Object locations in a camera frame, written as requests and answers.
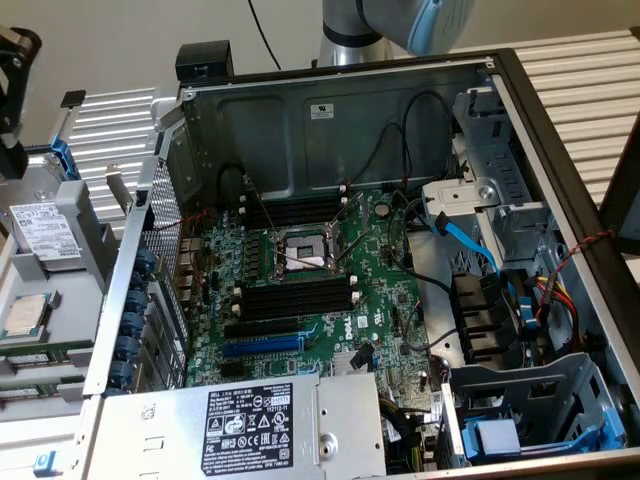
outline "sticker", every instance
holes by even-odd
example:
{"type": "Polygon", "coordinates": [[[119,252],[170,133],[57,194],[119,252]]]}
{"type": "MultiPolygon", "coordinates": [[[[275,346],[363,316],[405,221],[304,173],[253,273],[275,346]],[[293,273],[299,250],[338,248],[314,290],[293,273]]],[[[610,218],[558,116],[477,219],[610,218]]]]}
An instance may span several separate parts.
{"type": "Polygon", "coordinates": [[[311,120],[333,118],[333,103],[311,105],[311,120]]]}
{"type": "Polygon", "coordinates": [[[208,477],[293,466],[293,384],[209,393],[201,468],[208,477]]]}
{"type": "Polygon", "coordinates": [[[58,212],[54,202],[10,208],[31,251],[40,261],[80,256],[67,219],[58,212]]]}
{"type": "Polygon", "coordinates": [[[35,353],[33,355],[16,355],[7,357],[12,365],[24,365],[27,363],[49,363],[49,356],[46,353],[35,353]]]}
{"type": "Polygon", "coordinates": [[[442,392],[431,394],[431,423],[439,423],[442,418],[442,392]]]}

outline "white wall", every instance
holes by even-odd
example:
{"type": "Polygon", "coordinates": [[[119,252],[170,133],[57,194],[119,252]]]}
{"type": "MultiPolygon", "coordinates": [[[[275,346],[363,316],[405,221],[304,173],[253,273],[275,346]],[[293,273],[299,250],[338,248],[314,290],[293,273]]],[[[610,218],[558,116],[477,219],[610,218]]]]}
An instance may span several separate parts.
{"type": "MultiPolygon", "coordinates": [[[[307,67],[320,44],[321,0],[254,4],[283,68],[307,67]]],[[[65,91],[173,81],[183,43],[229,39],[236,73],[274,68],[245,0],[2,0],[0,19],[33,29],[44,42],[30,83],[25,143],[46,139],[65,91]]],[[[457,46],[631,25],[640,25],[640,0],[476,0],[457,46]]]]}

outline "processor chip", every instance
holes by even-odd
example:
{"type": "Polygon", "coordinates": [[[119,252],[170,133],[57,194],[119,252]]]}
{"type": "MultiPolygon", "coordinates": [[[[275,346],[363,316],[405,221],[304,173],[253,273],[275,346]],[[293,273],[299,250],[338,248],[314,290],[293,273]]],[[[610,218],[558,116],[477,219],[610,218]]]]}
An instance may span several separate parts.
{"type": "Polygon", "coordinates": [[[4,322],[3,337],[20,337],[32,334],[42,323],[49,294],[18,297],[11,305],[4,322]]]}

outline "red wire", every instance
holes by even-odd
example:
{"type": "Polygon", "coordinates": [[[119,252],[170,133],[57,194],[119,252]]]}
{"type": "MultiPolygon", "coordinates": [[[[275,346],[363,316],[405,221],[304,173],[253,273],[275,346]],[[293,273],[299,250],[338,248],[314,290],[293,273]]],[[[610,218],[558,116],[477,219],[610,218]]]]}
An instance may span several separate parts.
{"type": "MultiPolygon", "coordinates": [[[[549,275],[549,279],[551,280],[551,277],[557,277],[558,274],[560,273],[560,270],[562,270],[564,267],[567,266],[567,263],[569,263],[569,259],[575,255],[579,250],[582,250],[583,248],[591,245],[592,243],[595,243],[599,240],[602,240],[603,238],[607,238],[607,237],[613,237],[615,235],[615,232],[613,230],[607,230],[606,232],[598,232],[595,235],[591,235],[590,237],[586,237],[584,240],[582,240],[582,242],[580,242],[578,245],[576,245],[575,247],[573,247],[571,250],[569,250],[569,253],[567,254],[567,258],[565,258],[562,262],[560,262],[560,265],[558,265],[558,268],[555,269],[555,271],[553,272],[552,275],[549,275]]],[[[549,287],[549,283],[547,283],[544,287],[544,289],[542,290],[542,298],[544,298],[547,294],[547,289],[549,287]]],[[[538,309],[538,313],[536,313],[536,318],[538,318],[538,315],[540,314],[540,310],[542,310],[542,305],[540,305],[540,308],[538,309]]]]}
{"type": "Polygon", "coordinates": [[[171,227],[175,227],[176,225],[181,225],[183,223],[189,223],[189,222],[191,222],[193,220],[199,221],[207,213],[208,213],[208,211],[205,208],[200,213],[196,213],[195,215],[191,215],[190,217],[187,217],[187,218],[181,218],[177,222],[170,223],[169,225],[163,225],[162,227],[153,227],[153,230],[156,231],[156,232],[160,232],[162,230],[167,230],[167,229],[169,229],[171,227]]]}

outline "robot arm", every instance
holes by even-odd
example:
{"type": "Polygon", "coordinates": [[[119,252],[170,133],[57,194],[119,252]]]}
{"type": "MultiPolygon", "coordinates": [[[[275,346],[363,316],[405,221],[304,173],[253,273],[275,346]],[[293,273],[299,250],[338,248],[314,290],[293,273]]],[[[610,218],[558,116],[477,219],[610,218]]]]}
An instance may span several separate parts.
{"type": "Polygon", "coordinates": [[[473,0],[323,0],[319,63],[344,65],[391,57],[388,40],[414,55],[446,53],[473,0]]]}
{"type": "Polygon", "coordinates": [[[0,179],[22,178],[27,168],[18,131],[29,70],[41,46],[34,32],[0,25],[0,69],[7,79],[0,84],[0,179]]]}

